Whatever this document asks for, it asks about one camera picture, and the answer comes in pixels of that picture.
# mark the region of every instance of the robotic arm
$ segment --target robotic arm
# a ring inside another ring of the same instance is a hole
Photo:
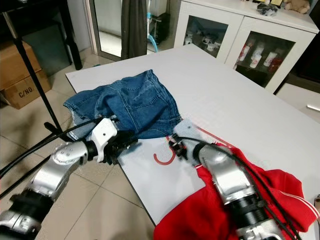
[[[57,147],[21,194],[13,195],[9,210],[0,214],[0,239],[33,240],[41,223],[79,166],[93,160],[116,163],[119,150],[136,140],[104,118],[92,131],[90,141],[66,142]]]
[[[202,164],[212,175],[212,181],[224,206],[237,226],[240,240],[284,240],[276,222],[266,214],[263,199],[258,199],[251,179],[230,156],[229,148],[199,143],[200,132],[189,120],[174,128],[169,142],[177,156],[183,156],[194,166]]]
[[[262,199],[251,179],[239,166],[227,147],[210,147],[187,138],[201,139],[189,120],[183,120],[169,142],[177,156],[183,156],[194,166],[202,164],[212,174],[212,180],[223,204],[233,217],[240,240],[284,240],[273,219],[268,218]],[[49,161],[38,171],[21,194],[11,197],[13,204],[0,214],[0,239],[33,240],[41,223],[68,183],[73,171],[96,158],[97,162],[117,163],[119,151],[137,140],[128,141],[127,133],[104,118],[92,131],[89,141],[66,142],[57,147]]]

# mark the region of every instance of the black tripod leg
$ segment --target black tripod leg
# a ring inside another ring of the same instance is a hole
[[[45,127],[46,129],[48,129],[48,130],[49,130],[52,134],[54,134],[54,135],[60,134],[60,132],[58,131],[58,129],[56,129],[55,126],[53,126],[50,122],[45,122],[45,123],[44,123],[44,127]],[[62,139],[62,140],[65,141],[65,142],[73,142],[73,140],[72,140],[70,137],[68,137],[67,135],[61,136],[60,139]]]
[[[28,69],[28,72],[29,72],[29,74],[30,74],[30,76],[31,76],[31,78],[32,78],[32,80],[34,82],[34,85],[36,86],[36,89],[39,91],[39,94],[40,94],[40,96],[41,96],[41,98],[42,98],[42,100],[43,100],[43,102],[44,102],[44,104],[46,106],[46,109],[48,110],[48,112],[49,112],[49,114],[50,114],[50,116],[51,116],[56,128],[62,133],[62,129],[61,129],[60,124],[59,124],[59,122],[58,122],[58,120],[56,118],[56,115],[55,115],[54,111],[51,108],[51,105],[50,105],[50,103],[49,103],[49,101],[47,99],[47,96],[46,96],[44,90],[42,89],[41,84],[40,84],[40,82],[38,80],[38,77],[37,77],[32,65],[31,65],[31,62],[30,62],[30,60],[29,60],[29,58],[27,56],[27,52],[26,52],[26,50],[24,48],[24,45],[22,43],[22,39],[16,33],[16,30],[15,30],[15,28],[14,28],[12,22],[11,22],[9,14],[7,12],[3,12],[3,16],[5,18],[6,24],[8,25],[8,27],[10,29],[10,32],[11,32],[11,34],[13,36],[13,42],[14,42],[16,48],[18,49],[26,68]]]
[[[80,70],[82,69],[83,66],[82,66],[78,46],[75,43],[75,33],[74,33],[74,28],[71,22],[68,2],[67,0],[60,0],[59,2],[60,2],[59,10],[60,10],[60,14],[61,14],[61,18],[62,18],[62,22],[63,22],[65,34],[66,34],[66,44],[68,44],[70,47],[75,69]]]

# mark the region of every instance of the white bottle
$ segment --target white bottle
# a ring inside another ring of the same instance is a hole
[[[219,48],[221,47],[221,44],[222,44],[222,39],[221,39],[221,37],[219,37],[218,40],[216,40],[216,41],[214,42],[214,47],[215,47],[216,49],[219,49]]]
[[[266,57],[263,65],[266,66],[266,67],[269,67],[272,60],[277,56],[277,53],[276,52],[270,52],[269,55]]]
[[[250,68],[255,69],[256,66],[258,65],[260,59],[261,59],[261,55],[255,55],[253,60],[252,60],[252,62],[251,62],[251,64],[250,64]]]
[[[251,60],[253,60],[256,55],[261,55],[264,49],[265,49],[265,45],[263,43],[259,43],[251,56]]]
[[[186,37],[184,39],[184,45],[192,44],[192,38],[191,37]]]
[[[214,56],[214,50],[215,50],[215,45],[213,43],[209,43],[207,46],[206,46],[206,52],[208,54],[210,54],[211,56]]]
[[[247,56],[247,53],[249,52],[249,49],[250,47],[249,46],[245,46],[244,49],[243,49],[243,52],[240,54],[240,58],[239,58],[239,61],[243,61],[245,60],[246,56]]]

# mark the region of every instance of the curtain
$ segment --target curtain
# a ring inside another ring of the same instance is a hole
[[[147,54],[147,4],[145,0],[122,0],[121,59]]]

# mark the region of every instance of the stuffed toy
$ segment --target stuffed toy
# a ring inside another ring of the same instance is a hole
[[[286,10],[294,10],[301,14],[305,14],[310,9],[308,0],[283,0],[285,2],[284,8]]]

